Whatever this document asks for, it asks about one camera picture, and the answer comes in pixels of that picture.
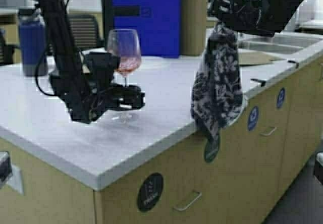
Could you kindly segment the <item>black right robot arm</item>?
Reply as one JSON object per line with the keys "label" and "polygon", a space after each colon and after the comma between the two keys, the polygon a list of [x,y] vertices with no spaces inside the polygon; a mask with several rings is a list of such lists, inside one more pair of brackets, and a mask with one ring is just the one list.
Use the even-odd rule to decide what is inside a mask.
{"label": "black right robot arm", "polygon": [[274,37],[284,31],[304,0],[211,0],[207,15],[229,29]]}

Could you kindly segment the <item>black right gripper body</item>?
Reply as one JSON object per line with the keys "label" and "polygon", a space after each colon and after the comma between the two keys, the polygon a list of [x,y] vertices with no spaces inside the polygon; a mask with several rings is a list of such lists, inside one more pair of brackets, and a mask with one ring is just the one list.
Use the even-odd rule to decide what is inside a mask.
{"label": "black right gripper body", "polygon": [[209,17],[235,31],[256,31],[261,19],[262,0],[211,0]]}

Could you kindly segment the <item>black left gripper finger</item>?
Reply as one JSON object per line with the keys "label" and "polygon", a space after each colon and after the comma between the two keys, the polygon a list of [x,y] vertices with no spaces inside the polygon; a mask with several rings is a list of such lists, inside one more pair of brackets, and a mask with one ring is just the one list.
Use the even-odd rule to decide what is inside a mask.
{"label": "black left gripper finger", "polygon": [[136,85],[128,85],[128,86],[121,86],[119,89],[119,94],[130,98],[144,98],[145,97],[145,92],[141,90],[139,86]]}
{"label": "black left gripper finger", "polygon": [[118,100],[118,109],[141,109],[145,106],[145,97],[123,97]]}

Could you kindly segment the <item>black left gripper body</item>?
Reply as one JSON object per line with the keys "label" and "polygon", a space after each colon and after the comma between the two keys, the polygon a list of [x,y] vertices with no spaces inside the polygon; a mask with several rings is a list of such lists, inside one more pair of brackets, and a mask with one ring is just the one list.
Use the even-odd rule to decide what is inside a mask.
{"label": "black left gripper body", "polygon": [[55,56],[49,75],[55,97],[65,105],[70,120],[91,124],[107,111],[131,110],[131,87],[113,82],[120,59],[110,53],[79,52]]}

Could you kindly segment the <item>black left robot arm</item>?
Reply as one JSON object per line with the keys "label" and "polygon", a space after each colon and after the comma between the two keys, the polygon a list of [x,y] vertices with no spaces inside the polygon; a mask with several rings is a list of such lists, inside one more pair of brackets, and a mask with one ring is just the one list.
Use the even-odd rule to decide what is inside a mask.
{"label": "black left robot arm", "polygon": [[135,85],[113,82],[121,59],[109,52],[90,52],[80,58],[65,0],[34,0],[49,35],[56,67],[49,75],[53,96],[64,102],[70,119],[90,124],[106,111],[139,110],[145,93]]}

